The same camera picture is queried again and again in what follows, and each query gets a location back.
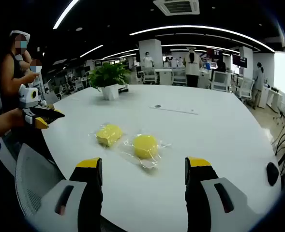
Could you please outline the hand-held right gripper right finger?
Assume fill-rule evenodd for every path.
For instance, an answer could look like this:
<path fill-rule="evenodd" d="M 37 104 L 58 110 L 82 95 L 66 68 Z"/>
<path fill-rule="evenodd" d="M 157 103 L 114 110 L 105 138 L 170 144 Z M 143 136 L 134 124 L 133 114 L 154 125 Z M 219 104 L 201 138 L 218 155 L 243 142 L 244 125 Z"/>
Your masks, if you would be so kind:
<path fill-rule="evenodd" d="M 247 196 L 228 179 L 219 178 L 204 159 L 186 157 L 185 185 L 190 232 L 248 232 L 259 221 Z"/>

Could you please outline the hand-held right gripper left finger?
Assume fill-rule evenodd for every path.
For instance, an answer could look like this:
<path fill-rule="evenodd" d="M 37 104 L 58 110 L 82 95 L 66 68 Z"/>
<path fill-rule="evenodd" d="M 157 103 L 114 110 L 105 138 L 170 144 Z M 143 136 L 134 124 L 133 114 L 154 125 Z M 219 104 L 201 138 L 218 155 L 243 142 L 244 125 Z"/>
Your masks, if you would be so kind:
<path fill-rule="evenodd" d="M 76 165 L 68 180 L 57 183 L 30 218 L 37 232 L 99 232 L 101 230 L 102 159 Z"/>

